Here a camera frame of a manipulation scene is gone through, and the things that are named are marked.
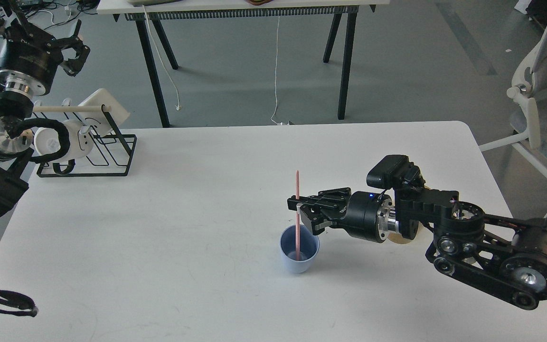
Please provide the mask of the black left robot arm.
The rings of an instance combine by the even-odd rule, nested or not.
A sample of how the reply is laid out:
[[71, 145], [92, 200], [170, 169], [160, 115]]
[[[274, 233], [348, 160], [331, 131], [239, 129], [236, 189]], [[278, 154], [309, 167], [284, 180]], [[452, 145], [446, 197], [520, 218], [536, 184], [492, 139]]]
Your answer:
[[81, 24], [56, 38], [29, 22], [17, 1], [0, 0], [0, 217], [28, 190], [21, 175], [29, 162], [52, 162], [70, 149], [62, 123], [32, 118], [32, 99], [50, 92], [58, 67], [69, 76], [82, 70], [90, 48], [79, 37]]

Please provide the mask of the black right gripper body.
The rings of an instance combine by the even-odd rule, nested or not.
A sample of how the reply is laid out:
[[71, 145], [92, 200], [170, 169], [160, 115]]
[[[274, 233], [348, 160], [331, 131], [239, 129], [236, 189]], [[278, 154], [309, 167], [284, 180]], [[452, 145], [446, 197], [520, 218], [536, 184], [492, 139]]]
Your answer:
[[384, 193], [355, 192], [348, 201], [337, 227], [350, 236], [371, 242], [384, 242], [395, 232], [395, 208]]

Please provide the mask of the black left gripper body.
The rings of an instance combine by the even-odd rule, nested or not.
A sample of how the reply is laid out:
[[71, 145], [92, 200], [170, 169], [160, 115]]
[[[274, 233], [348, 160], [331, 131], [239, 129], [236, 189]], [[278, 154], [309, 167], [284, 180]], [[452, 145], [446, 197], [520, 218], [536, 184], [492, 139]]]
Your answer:
[[10, 26], [4, 30], [5, 41], [0, 51], [0, 84], [10, 76], [21, 76], [29, 80], [33, 93], [50, 93], [58, 66], [63, 63], [59, 50], [47, 50], [48, 33], [22, 32], [20, 27]]

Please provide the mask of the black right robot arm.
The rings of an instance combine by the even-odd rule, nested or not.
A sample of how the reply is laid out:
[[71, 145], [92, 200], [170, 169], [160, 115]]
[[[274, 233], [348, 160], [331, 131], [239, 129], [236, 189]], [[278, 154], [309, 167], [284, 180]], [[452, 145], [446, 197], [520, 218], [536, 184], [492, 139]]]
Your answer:
[[547, 300], [547, 217], [515, 219], [486, 214], [454, 191], [385, 193], [330, 189], [292, 196], [313, 235], [327, 227], [383, 243], [391, 235], [412, 240], [419, 225], [433, 235], [425, 257], [439, 273], [524, 310]]

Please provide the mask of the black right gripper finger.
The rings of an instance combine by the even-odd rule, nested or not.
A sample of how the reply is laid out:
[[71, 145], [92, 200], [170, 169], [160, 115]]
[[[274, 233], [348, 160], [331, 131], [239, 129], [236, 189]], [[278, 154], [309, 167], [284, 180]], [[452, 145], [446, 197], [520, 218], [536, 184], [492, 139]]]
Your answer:
[[343, 208], [347, 207], [351, 195], [350, 188], [322, 190], [317, 195], [308, 197], [297, 198], [293, 195], [287, 199], [287, 208], [294, 211], [320, 212], [324, 209], [341, 212]]
[[310, 233], [317, 236], [325, 232], [327, 227], [349, 229], [349, 225], [344, 221], [345, 214], [341, 212], [343, 208], [341, 205], [332, 205], [332, 207], [298, 205], [297, 212]]

